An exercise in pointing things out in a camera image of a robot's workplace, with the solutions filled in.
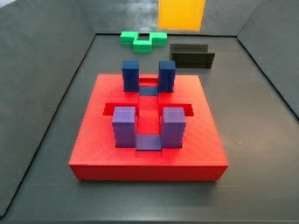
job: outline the orange block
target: orange block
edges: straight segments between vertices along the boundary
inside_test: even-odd
[[[159,29],[199,31],[206,0],[161,0]]]

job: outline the dark blue block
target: dark blue block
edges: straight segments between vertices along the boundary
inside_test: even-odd
[[[186,127],[186,117],[183,108],[163,108],[162,125],[163,148],[182,148],[183,132]]]
[[[125,91],[139,91],[139,62],[138,60],[123,61],[123,79],[125,79]]]
[[[137,147],[137,108],[115,107],[113,118],[117,147]]]
[[[175,71],[177,67],[173,60],[159,61],[159,93],[171,93],[174,91]]]
[[[139,95],[158,96],[158,87],[141,87]]]
[[[161,135],[137,135],[135,149],[138,151],[161,151],[162,136]]]

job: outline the block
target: block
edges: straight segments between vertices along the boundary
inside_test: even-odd
[[[167,33],[166,32],[151,32],[150,39],[153,40],[154,46],[167,45]]]
[[[121,43],[123,46],[131,46],[135,39],[138,39],[138,31],[123,31],[121,34]]]
[[[186,117],[183,108],[163,108],[162,146],[163,148],[183,147]]]
[[[171,44],[170,60],[178,68],[211,68],[215,52],[209,45]]]
[[[137,151],[161,151],[161,135],[137,135],[135,149]]]
[[[214,181],[221,179],[229,168],[229,160],[221,143],[221,136],[211,116],[202,83],[197,75],[178,75],[175,88],[179,94],[163,95],[169,105],[193,99],[193,113],[186,116],[187,125],[182,148],[163,148],[162,151],[137,151],[137,148],[118,148],[111,125],[113,116],[103,115],[110,93],[118,98],[117,89],[123,83],[122,74],[102,74],[91,94],[89,107],[79,129],[79,135],[70,157],[70,168],[79,180],[123,181]],[[139,96],[139,110],[143,100],[154,96]]]
[[[177,67],[173,60],[159,61],[159,93],[171,93],[174,91],[175,71]]]
[[[115,107],[113,125],[117,147],[137,147],[137,108]]]
[[[153,41],[151,40],[135,40],[134,53],[151,53],[151,52],[153,52]]]
[[[138,60],[123,61],[125,92],[139,91],[139,62]]]
[[[139,95],[158,96],[158,87],[139,87]]]

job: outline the gray wall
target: gray wall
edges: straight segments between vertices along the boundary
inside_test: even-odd
[[[94,37],[74,0],[20,0],[0,9],[0,216]]]
[[[238,39],[299,116],[299,1],[263,0]]]
[[[154,32],[159,0],[78,0],[97,33]],[[206,0],[202,35],[238,36],[261,0]]]

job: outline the gray floor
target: gray floor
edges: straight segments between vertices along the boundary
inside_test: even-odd
[[[299,221],[299,126],[235,38],[170,37],[209,43],[201,74],[230,168],[218,182],[79,182],[67,166],[99,73],[138,59],[157,73],[170,47],[134,54],[119,36],[98,36],[79,68],[4,221]]]

